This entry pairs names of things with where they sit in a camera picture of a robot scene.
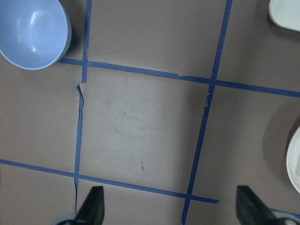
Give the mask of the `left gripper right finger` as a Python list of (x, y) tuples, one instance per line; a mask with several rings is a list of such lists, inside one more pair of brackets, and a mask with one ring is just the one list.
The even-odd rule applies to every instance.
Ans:
[(236, 216), (241, 225), (270, 225), (276, 216), (249, 186), (236, 189)]

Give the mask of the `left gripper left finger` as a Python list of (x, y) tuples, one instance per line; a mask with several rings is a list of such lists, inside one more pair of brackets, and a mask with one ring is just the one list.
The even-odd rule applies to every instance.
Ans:
[(74, 221), (76, 225), (101, 225), (104, 217), (104, 188), (102, 186), (94, 186), (88, 193)]

